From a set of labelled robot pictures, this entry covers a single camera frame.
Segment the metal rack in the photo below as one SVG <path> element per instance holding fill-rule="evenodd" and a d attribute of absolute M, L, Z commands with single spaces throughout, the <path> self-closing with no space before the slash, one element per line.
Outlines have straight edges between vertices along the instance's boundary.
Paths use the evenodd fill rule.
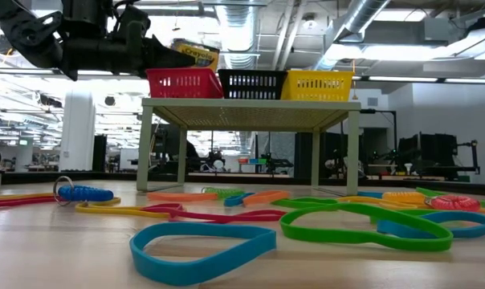
<path fill-rule="evenodd" d="M 184 184 L 187 130 L 312 132 L 311 186 L 319 188 L 320 134 L 348 118 L 347 194 L 357 194 L 358 136 L 361 104 L 278 100 L 143 99 L 137 190 L 168 189 Z M 180 126 L 176 185 L 148 188 L 152 116 Z"/>

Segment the yellow box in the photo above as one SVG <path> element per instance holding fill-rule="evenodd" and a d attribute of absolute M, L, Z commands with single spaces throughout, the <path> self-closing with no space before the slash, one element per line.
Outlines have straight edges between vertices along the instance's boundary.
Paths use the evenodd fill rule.
<path fill-rule="evenodd" d="M 184 39 L 175 39 L 171 49 L 193 56 L 196 59 L 194 67 L 208 67 L 214 72 L 218 70 L 219 49 L 217 48 Z"/>
<path fill-rule="evenodd" d="M 289 71 L 281 99 L 348 101 L 353 75 L 350 71 Z"/>

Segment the blue coil keychain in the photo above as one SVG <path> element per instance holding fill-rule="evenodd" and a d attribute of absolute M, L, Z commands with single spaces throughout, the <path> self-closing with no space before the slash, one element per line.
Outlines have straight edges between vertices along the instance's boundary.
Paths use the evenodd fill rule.
<path fill-rule="evenodd" d="M 65 180 L 69 185 L 65 185 L 57 190 L 57 185 L 61 180 Z M 108 189 L 97 189 L 86 185 L 73 185 L 70 177 L 61 176 L 53 184 L 53 197 L 61 206 L 69 205 L 72 201 L 110 201 L 114 198 L 114 193 Z"/>

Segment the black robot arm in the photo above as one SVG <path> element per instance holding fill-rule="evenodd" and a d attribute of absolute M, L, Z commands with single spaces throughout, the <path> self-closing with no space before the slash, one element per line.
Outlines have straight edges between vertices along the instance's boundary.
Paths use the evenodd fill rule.
<path fill-rule="evenodd" d="M 145 37 L 151 22 L 148 14 L 133 6 L 136 1 L 113 5 L 112 0 L 62 0 L 62 13 L 37 18 L 18 0 L 0 0 L 0 28 L 12 47 L 36 67 L 58 68 L 73 80 L 78 70 L 144 78 L 148 68 L 194 65 L 192 56 L 162 46 L 155 36 Z M 118 14 L 121 5 L 125 9 Z M 110 32 L 109 17 L 116 18 Z"/>

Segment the robot arm in background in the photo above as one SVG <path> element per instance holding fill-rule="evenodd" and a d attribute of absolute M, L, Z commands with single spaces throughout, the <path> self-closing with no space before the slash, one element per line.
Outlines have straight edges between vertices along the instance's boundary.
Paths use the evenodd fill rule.
<path fill-rule="evenodd" d="M 77 80 L 78 70 L 124 72 L 145 78 L 148 68 L 194 65 L 194 57 L 162 46 L 155 36 L 145 37 L 151 22 L 148 14 L 133 6 L 136 1 L 113 5 L 112 0 L 62 0 L 62 13 L 37 18 L 18 0 L 0 0 L 0 28 L 30 63 L 58 68 L 73 80 Z M 121 5 L 125 9 L 119 15 Z M 111 32 L 107 31 L 109 17 L 116 18 Z"/>

